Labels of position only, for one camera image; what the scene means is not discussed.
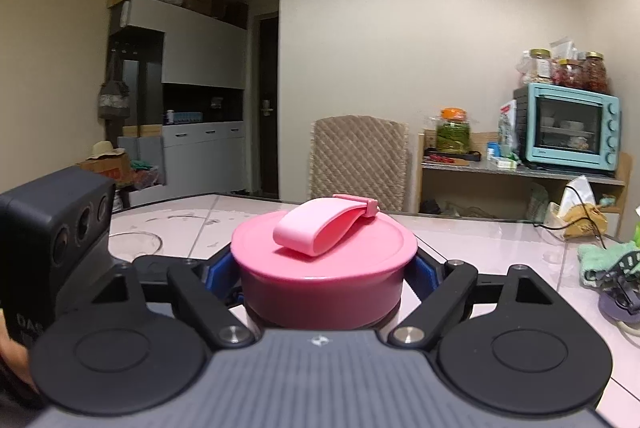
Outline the person's left hand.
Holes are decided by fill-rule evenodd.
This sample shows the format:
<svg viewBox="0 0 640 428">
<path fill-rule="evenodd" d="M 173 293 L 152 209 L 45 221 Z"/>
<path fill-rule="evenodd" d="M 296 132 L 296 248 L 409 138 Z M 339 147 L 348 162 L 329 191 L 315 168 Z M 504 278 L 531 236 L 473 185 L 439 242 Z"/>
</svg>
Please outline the person's left hand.
<svg viewBox="0 0 640 428">
<path fill-rule="evenodd" d="M 11 385 L 38 393 L 30 374 L 28 350 L 10 337 L 4 314 L 1 315 L 0 324 L 1 373 Z"/>
</svg>

